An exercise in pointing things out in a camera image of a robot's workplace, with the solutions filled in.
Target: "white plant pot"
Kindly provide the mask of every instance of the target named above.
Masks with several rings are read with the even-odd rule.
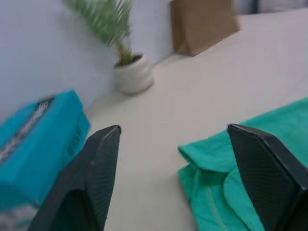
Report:
[[[134,95],[150,88],[154,83],[152,68],[145,55],[126,66],[115,66],[115,86],[123,94]]]

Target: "palm plant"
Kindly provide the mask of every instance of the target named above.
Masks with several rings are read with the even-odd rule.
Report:
[[[130,45],[131,0],[70,0],[104,45],[116,50],[117,65],[134,62]]]

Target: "green cloth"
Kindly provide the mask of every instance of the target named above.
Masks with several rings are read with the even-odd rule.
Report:
[[[242,124],[274,134],[308,165],[308,98]],[[199,231],[264,230],[244,189],[226,131],[179,151],[190,163],[179,171],[179,179]]]

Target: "table surface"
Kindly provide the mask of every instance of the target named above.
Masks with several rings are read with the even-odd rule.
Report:
[[[177,146],[308,96],[308,10],[245,16],[243,31],[195,57],[154,68],[155,85],[114,93],[88,111],[90,134],[120,124],[106,231],[194,231],[177,171]]]

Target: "paper bag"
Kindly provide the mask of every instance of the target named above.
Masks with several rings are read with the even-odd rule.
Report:
[[[173,0],[174,51],[197,55],[239,31],[232,0]]]

